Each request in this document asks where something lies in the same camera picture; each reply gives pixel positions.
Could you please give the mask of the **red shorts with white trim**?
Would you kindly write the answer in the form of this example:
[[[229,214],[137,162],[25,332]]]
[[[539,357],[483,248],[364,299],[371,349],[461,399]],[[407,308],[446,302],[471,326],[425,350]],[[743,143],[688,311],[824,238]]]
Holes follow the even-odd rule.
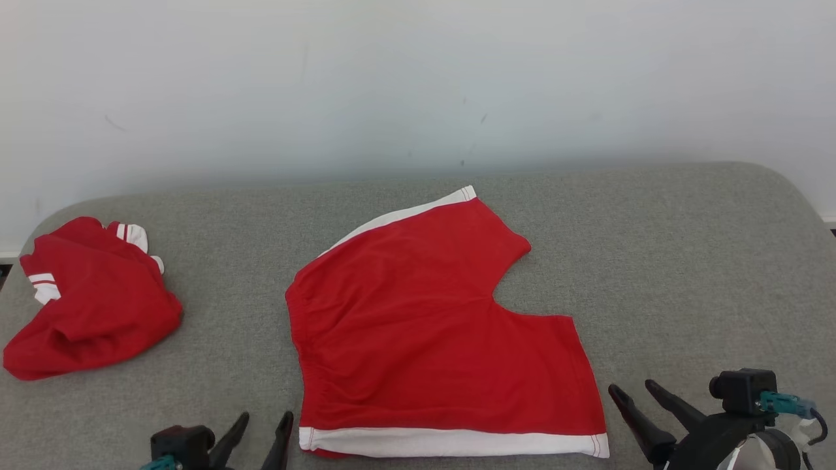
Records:
[[[374,218],[304,266],[285,294],[304,383],[300,449],[608,458],[573,319],[494,297],[530,250],[466,185]]]

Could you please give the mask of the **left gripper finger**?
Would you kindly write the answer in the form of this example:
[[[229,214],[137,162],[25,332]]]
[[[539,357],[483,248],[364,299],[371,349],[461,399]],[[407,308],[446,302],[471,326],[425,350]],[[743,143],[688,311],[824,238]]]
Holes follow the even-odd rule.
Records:
[[[287,470],[289,441],[295,425],[295,415],[285,411],[274,432],[274,443],[266,456],[261,470]]]
[[[245,411],[241,413],[238,420],[233,423],[229,430],[216,441],[209,452],[209,470],[230,470],[227,467],[228,459],[233,450],[241,443],[243,434],[247,430],[250,415]]]

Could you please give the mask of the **grey fabric sofa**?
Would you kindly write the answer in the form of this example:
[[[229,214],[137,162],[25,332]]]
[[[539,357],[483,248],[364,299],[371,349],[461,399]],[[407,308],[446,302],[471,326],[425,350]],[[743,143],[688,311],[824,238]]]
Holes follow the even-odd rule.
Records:
[[[0,366],[0,470],[138,470],[167,426],[248,430],[230,464],[258,470],[302,382],[284,300],[296,272],[355,227],[472,185],[532,244],[496,289],[531,315],[574,318],[601,390],[615,382],[654,422],[682,428],[653,379],[701,409],[711,377],[771,369],[817,402],[836,470],[836,237],[788,179],[747,163],[559,174],[260,185],[87,200],[78,216],[143,226],[184,307],[146,354],[98,371],[23,382]]]

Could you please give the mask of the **red Bulls 23 jersey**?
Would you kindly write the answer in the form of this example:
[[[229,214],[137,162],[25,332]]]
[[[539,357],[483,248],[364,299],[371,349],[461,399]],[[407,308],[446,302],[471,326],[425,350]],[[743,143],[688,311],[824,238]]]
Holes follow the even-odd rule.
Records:
[[[144,227],[77,217],[35,238],[19,259],[39,312],[3,349],[21,381],[133,359],[173,333],[182,305]]]

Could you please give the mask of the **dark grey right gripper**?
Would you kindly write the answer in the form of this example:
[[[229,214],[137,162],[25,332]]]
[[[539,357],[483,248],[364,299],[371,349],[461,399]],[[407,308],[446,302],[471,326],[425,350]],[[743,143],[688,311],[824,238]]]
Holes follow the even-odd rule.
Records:
[[[635,437],[642,455],[656,470],[716,470],[750,434],[764,430],[763,416],[705,416],[654,380],[645,388],[663,409],[681,423],[688,435],[677,438],[654,425],[617,384],[608,393]]]

